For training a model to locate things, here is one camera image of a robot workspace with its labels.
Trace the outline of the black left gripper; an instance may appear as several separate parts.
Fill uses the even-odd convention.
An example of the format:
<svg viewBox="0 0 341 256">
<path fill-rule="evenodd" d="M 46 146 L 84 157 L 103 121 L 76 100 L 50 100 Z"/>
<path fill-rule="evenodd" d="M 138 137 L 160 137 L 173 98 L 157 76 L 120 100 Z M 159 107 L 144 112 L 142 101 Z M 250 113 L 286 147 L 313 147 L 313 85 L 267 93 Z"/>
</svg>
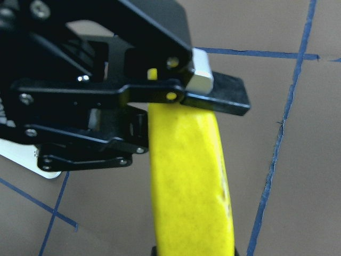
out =
<svg viewBox="0 0 341 256">
<path fill-rule="evenodd" d="M 67 23 L 91 20 L 133 41 L 131 1 L 1 1 L 1 138 L 38 147 L 47 172 L 127 167 L 149 150 L 148 113 L 112 108 L 126 85 L 104 81 L 106 46 Z"/>
</svg>

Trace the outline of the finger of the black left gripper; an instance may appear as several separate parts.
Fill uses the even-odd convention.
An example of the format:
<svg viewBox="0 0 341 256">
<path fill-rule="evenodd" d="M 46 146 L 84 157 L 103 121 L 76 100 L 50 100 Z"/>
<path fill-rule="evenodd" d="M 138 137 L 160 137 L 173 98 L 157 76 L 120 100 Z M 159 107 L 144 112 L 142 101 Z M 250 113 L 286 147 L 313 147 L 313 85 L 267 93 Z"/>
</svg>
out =
<svg viewBox="0 0 341 256">
<path fill-rule="evenodd" d="M 213 72 L 205 51 L 192 47 L 186 14 L 176 1 L 131 1 L 133 41 L 91 20 L 67 23 L 77 36 L 106 46 L 104 81 L 126 88 L 113 104 L 167 103 L 242 116 L 250 109 L 243 81 Z"/>
</svg>

